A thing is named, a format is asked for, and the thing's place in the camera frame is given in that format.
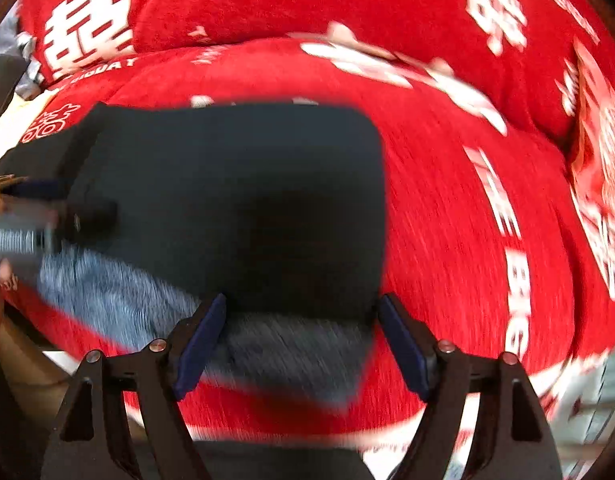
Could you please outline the red wedding pillow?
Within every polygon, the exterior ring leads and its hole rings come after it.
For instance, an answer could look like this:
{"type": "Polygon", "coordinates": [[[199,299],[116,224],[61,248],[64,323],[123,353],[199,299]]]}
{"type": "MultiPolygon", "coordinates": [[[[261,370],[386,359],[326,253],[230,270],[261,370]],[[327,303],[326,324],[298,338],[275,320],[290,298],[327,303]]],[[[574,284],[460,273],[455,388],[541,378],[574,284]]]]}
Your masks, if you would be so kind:
{"type": "Polygon", "coordinates": [[[564,139],[574,48],[615,91],[615,42],[587,0],[20,0],[47,80],[122,53],[339,38],[368,53],[448,62],[513,122],[564,139]]]}

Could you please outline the black and grey pants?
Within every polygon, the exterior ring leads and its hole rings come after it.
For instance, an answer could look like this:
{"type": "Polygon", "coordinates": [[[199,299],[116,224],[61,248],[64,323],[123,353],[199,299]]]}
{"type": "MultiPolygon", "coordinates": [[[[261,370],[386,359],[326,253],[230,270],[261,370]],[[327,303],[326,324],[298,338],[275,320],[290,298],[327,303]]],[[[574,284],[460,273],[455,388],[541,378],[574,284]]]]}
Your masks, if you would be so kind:
{"type": "Polygon", "coordinates": [[[136,350],[222,294],[209,378],[325,405],[355,397],[385,253],[380,136],[358,110],[100,104],[9,150],[0,174],[118,206],[109,236],[67,242],[31,273],[55,310],[136,350]]]}

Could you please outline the grey crumpled cloth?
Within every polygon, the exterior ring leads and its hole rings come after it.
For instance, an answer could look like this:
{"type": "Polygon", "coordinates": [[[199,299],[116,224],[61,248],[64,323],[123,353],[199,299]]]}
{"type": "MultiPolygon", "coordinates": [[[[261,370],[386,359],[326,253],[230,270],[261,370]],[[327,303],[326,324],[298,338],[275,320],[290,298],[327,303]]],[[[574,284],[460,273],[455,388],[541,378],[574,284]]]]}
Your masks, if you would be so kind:
{"type": "Polygon", "coordinates": [[[34,57],[35,39],[20,25],[15,3],[0,24],[0,84],[8,97],[16,93],[31,101],[41,92],[41,64],[34,57]]]}

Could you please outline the red wedding blanket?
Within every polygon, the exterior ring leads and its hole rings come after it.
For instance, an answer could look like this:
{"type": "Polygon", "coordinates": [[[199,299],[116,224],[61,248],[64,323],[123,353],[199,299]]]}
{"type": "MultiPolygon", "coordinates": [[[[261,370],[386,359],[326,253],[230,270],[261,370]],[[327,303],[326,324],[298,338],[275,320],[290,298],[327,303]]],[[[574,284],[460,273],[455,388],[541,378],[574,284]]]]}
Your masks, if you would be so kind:
{"type": "MultiPolygon", "coordinates": [[[[73,127],[97,105],[181,110],[248,103],[353,108],[380,136],[387,292],[441,338],[477,356],[515,354],[537,393],[615,345],[615,220],[580,196],[567,159],[509,125],[480,93],[434,70],[342,44],[272,38],[125,56],[65,80],[14,146],[73,127]]],[[[10,301],[61,349],[132,351],[38,296],[30,275],[10,301]]],[[[422,402],[405,385],[373,310],[355,397],[325,405],[202,375],[182,404],[196,439],[404,448],[422,402]]]]}

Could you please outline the white bed sheet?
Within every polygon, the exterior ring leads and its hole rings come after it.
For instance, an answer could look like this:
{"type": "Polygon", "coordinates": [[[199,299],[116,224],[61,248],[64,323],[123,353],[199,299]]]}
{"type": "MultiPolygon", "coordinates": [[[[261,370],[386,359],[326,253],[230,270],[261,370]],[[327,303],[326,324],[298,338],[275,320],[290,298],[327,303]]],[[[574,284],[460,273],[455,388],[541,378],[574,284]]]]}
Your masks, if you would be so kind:
{"type": "Polygon", "coordinates": [[[0,158],[19,142],[23,133],[56,93],[57,91],[47,90],[29,101],[20,98],[17,93],[14,94],[12,102],[0,118],[0,158]]]}

